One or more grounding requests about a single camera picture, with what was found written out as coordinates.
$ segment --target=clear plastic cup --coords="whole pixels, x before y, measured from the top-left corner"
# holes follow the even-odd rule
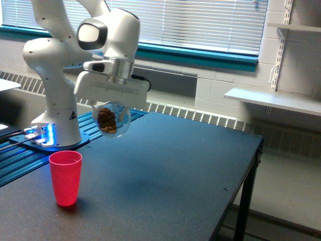
[[[129,128],[129,108],[118,101],[109,101],[94,107],[93,119],[105,137],[121,137]]]
[[[59,206],[77,201],[82,156],[74,151],[60,151],[49,157],[52,185]]]

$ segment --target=heater vent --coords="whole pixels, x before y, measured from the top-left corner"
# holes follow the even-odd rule
[[[42,95],[45,94],[45,88],[40,79],[1,71],[0,78],[19,83],[21,85],[19,89],[22,91]],[[77,98],[77,102],[80,104],[89,104],[89,100],[82,98]],[[302,132],[296,130],[289,131],[283,128],[255,125],[229,116],[166,103],[147,102],[145,107],[140,110],[178,116],[196,122],[203,122],[252,134],[263,135],[265,147],[321,159],[321,135],[318,134],[304,135]]]

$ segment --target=window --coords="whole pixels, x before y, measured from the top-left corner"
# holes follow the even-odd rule
[[[106,0],[141,20],[140,42],[257,56],[268,0]],[[64,1],[73,27],[89,17]],[[3,24],[37,28],[31,0],[2,0]]]

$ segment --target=window sill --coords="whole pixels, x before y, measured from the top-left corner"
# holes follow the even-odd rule
[[[11,26],[0,26],[0,37],[15,39],[34,39],[50,37],[45,30],[36,30]],[[199,68],[215,67],[255,72],[258,58],[236,54],[180,49],[139,43],[137,58],[153,61],[165,61],[176,65],[188,65]]]

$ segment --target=shelf bracket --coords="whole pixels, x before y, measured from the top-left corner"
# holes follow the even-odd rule
[[[284,7],[286,9],[286,13],[285,13],[283,23],[287,24],[287,25],[290,23],[292,4],[293,4],[293,0],[285,0],[285,2],[284,2]],[[287,37],[287,33],[288,33],[287,30],[282,30],[280,28],[278,28],[277,31],[280,34],[280,45],[279,45],[275,65],[271,69],[271,74],[270,74],[270,79],[269,79],[269,83],[271,84],[270,90],[273,92],[276,92],[276,90],[277,90],[277,83],[279,80],[279,74],[280,74],[281,64],[282,64],[282,59],[283,59],[283,51],[284,51],[286,37]],[[271,112],[272,112],[272,108],[267,107],[266,113],[271,114]]]

